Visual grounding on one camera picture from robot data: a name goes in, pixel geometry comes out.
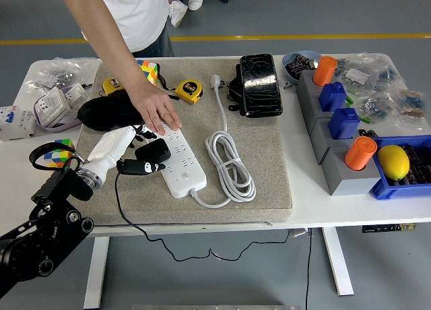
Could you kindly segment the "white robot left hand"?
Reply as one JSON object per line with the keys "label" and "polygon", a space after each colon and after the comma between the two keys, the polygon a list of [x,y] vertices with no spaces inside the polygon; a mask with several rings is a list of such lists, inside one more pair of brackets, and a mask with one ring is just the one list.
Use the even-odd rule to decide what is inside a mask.
{"label": "white robot left hand", "polygon": [[107,172],[117,165],[136,135],[145,139],[156,139],[157,135],[145,125],[130,125],[105,133],[80,167],[90,171],[99,179],[105,179]]}

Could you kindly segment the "person's hand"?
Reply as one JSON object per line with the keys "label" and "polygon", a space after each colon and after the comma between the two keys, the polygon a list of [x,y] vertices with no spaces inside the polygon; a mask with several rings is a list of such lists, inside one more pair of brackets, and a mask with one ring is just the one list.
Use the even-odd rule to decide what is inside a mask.
{"label": "person's hand", "polygon": [[183,122],[171,99],[163,90],[150,86],[130,95],[133,106],[140,112],[146,126],[154,133],[164,135],[164,122],[171,130],[179,130]]}

